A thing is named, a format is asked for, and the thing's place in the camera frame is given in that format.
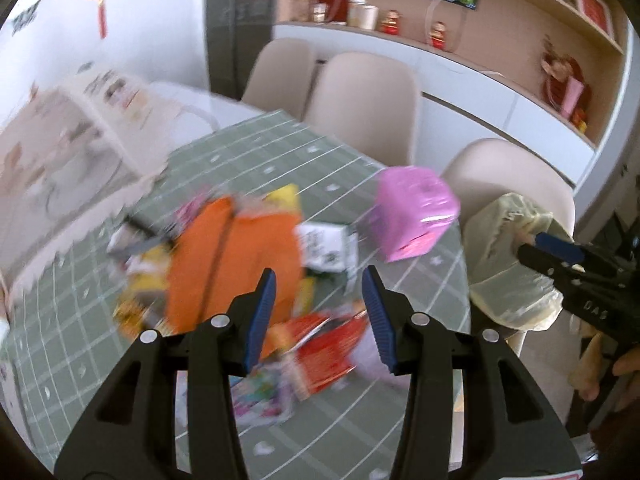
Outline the person hand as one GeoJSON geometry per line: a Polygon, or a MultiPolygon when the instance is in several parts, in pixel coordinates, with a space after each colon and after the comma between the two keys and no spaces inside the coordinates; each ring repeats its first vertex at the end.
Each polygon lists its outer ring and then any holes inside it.
{"type": "MultiPolygon", "coordinates": [[[[603,341],[601,332],[594,332],[577,367],[570,375],[570,384],[582,400],[592,402],[600,393],[601,368],[603,366],[603,341]]],[[[613,364],[613,375],[624,377],[639,374],[639,348],[630,350],[613,364]]]]}

